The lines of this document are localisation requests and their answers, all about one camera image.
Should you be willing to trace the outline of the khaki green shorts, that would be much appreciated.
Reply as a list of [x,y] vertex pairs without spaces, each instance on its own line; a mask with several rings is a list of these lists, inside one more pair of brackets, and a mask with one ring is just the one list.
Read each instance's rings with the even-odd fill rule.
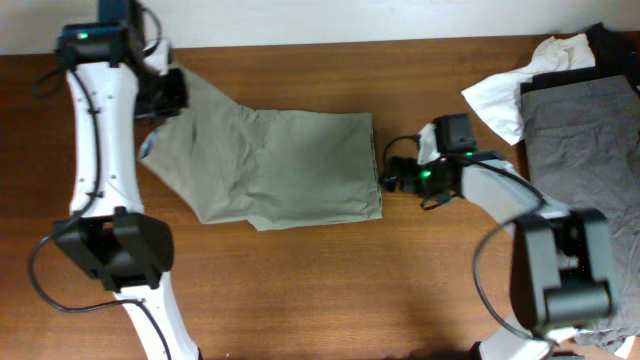
[[371,114],[254,110],[184,75],[188,108],[146,137],[139,160],[201,223],[269,231],[382,217]]

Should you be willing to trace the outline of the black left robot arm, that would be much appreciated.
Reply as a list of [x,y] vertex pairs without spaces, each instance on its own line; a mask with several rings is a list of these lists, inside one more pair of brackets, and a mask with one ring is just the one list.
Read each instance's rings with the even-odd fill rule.
[[172,289],[174,243],[147,216],[136,177],[134,125],[188,106],[171,44],[145,37],[154,13],[136,0],[101,1],[96,21],[64,26],[59,58],[75,115],[76,175],[70,216],[49,238],[129,315],[150,359],[199,359]]

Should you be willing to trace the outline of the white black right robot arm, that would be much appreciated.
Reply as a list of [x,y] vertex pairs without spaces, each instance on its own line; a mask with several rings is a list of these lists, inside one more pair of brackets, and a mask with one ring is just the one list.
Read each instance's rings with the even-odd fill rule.
[[[464,113],[438,117],[408,139],[416,145],[415,157],[383,151],[379,182],[385,190],[418,195],[425,211],[462,198],[496,222],[474,250],[472,276],[500,327],[474,343],[465,358],[574,358],[559,345],[614,316],[620,305],[606,216],[552,199],[497,151],[479,149]],[[486,247],[503,231],[513,240],[509,318],[491,305],[480,276]]]

